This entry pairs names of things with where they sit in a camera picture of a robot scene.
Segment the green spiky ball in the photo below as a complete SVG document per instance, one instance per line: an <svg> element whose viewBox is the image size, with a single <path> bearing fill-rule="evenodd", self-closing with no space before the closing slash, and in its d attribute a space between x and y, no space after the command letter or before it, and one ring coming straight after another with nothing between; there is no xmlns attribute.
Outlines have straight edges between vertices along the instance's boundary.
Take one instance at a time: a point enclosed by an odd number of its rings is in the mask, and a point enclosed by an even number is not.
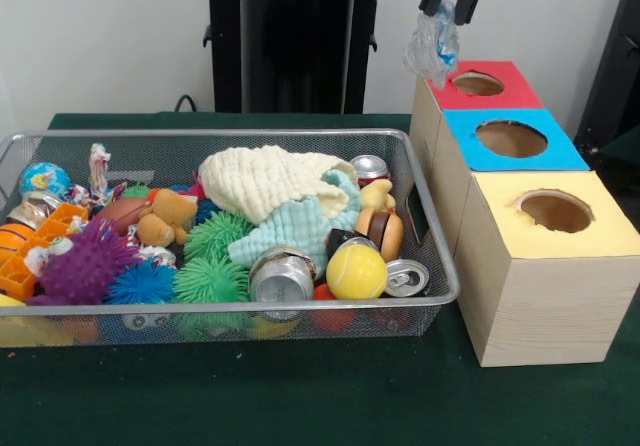
<svg viewBox="0 0 640 446"><path fill-rule="evenodd" d="M241 216L220 211L193 228L187 235L184 255L187 261L194 258L214 258L228 261L228 247L248 235L253 225Z"/></svg>
<svg viewBox="0 0 640 446"><path fill-rule="evenodd" d="M249 271L229 261L195 258L176 274L176 303L233 303L249 301ZM178 315L178 327L189 338L216 334L220 329L241 331L247 313L186 313Z"/></svg>
<svg viewBox="0 0 640 446"><path fill-rule="evenodd" d="M151 194L151 188L146 184L136 183L129 186L122 192L121 198L148 198Z"/></svg>

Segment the purple spiky ball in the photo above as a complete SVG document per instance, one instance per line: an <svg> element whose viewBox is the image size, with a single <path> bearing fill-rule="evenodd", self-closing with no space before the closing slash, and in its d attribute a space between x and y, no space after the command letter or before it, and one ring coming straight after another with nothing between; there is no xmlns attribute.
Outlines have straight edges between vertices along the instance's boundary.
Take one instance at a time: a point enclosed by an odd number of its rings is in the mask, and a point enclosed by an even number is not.
<svg viewBox="0 0 640 446"><path fill-rule="evenodd" d="M32 306L100 304L116 276L140 260L135 246L116 232L116 222L93 220L84 232L71 236L73 248L52 256L40 278L45 294Z"/></svg>

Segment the wooden box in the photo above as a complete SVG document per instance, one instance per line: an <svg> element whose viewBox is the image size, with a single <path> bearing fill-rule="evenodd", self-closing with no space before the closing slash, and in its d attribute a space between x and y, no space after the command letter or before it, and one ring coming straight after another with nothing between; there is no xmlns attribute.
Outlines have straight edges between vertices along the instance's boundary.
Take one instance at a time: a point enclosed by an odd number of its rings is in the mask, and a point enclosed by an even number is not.
<svg viewBox="0 0 640 446"><path fill-rule="evenodd" d="M429 187L455 252L472 171L588 171L544 109L445 111Z"/></svg>
<svg viewBox="0 0 640 446"><path fill-rule="evenodd" d="M481 366L599 362L640 237L594 172L474 173L454 259Z"/></svg>
<svg viewBox="0 0 640 446"><path fill-rule="evenodd" d="M445 110L539 109L542 103L510 61L461 61L438 89L418 78L410 137L429 181Z"/></svg>

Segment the metal basket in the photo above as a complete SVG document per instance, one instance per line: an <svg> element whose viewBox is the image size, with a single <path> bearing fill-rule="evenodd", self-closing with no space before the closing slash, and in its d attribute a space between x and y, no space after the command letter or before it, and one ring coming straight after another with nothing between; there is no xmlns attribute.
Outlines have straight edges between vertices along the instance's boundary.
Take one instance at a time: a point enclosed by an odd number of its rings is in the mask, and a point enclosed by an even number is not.
<svg viewBox="0 0 640 446"><path fill-rule="evenodd" d="M458 279L436 211L406 134L396 130L47 131L19 134L0 145L0 210L20 201L18 182L30 164L48 161L84 184L91 144L111 153L108 179L189 184L208 155L229 147L277 144L292 152L351 159L383 158L405 224L402 257L430 272L425 296L372 301L219 303L135 306L0 307L0 347L71 344L180 343L255 339L419 336L440 306L458 295ZM278 311L296 311L278 321Z"/></svg>

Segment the white towel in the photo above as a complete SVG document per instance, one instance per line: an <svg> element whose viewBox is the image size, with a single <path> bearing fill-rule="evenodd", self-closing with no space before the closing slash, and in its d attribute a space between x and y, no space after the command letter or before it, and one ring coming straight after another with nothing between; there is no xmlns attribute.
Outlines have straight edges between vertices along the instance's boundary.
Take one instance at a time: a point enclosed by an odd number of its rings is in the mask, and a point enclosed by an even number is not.
<svg viewBox="0 0 640 446"><path fill-rule="evenodd" d="M279 146L229 148L209 156L200 165L204 192L218 207L242 213L260 224L288 201L316 196L327 218L337 217L349 198L339 187L321 180L331 169L346 173L354 185L353 166L336 156L289 153Z"/></svg>

